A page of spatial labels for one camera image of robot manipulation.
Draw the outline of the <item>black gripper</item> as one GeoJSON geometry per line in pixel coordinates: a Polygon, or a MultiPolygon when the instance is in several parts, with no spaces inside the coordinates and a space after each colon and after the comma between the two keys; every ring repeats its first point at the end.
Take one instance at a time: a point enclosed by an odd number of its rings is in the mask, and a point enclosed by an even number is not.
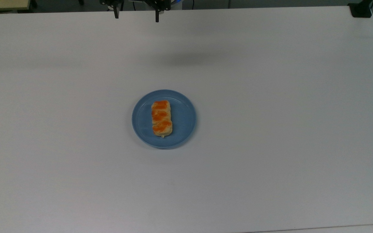
{"type": "Polygon", "coordinates": [[[118,19],[121,11],[120,7],[127,1],[145,3],[147,6],[150,6],[155,10],[155,22],[157,23],[159,22],[160,12],[171,10],[171,0],[100,0],[100,4],[114,9],[114,16],[118,19]]]}

